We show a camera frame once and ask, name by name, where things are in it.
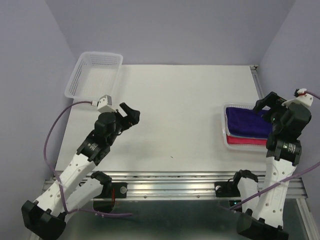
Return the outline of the purple towel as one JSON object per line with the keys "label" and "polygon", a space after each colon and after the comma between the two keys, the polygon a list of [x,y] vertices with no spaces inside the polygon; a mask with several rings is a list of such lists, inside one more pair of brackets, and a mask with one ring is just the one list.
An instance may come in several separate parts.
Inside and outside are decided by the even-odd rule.
{"label": "purple towel", "polygon": [[266,113],[267,110],[255,112],[252,109],[227,107],[227,129],[234,136],[266,139],[272,132],[272,124],[262,117]]}

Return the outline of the pink towel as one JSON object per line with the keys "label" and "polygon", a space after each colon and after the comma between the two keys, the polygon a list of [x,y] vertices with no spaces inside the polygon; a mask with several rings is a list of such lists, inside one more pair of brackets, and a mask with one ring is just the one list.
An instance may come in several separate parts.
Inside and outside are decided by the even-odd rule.
{"label": "pink towel", "polygon": [[245,138],[245,137],[235,137],[235,136],[226,136],[226,141],[230,145],[258,145],[265,146],[267,139],[264,138]]}

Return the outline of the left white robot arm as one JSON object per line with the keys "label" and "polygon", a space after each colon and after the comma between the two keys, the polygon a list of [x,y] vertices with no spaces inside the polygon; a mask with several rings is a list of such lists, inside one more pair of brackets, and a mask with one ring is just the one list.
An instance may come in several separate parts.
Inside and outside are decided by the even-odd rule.
{"label": "left white robot arm", "polygon": [[24,226],[43,240],[57,240],[64,232],[68,216],[85,212],[91,199],[112,194],[112,178],[94,169],[109,154],[116,138],[140,121],[140,111],[121,103],[122,116],[101,101],[93,130],[76,150],[66,169],[36,200],[21,208]]}

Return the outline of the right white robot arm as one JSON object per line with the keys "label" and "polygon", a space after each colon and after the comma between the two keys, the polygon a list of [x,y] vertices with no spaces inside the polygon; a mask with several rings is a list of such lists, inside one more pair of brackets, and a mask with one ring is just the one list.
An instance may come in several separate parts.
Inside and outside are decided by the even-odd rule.
{"label": "right white robot arm", "polygon": [[231,192],[241,196],[236,232],[250,240],[287,240],[283,212],[289,181],[293,178],[302,154],[299,136],[312,119],[309,110],[313,96],[300,88],[294,98],[286,100],[275,92],[256,102],[253,111],[265,107],[263,119],[272,126],[266,141],[266,173],[262,190],[258,178],[248,170],[236,172],[230,182]]}

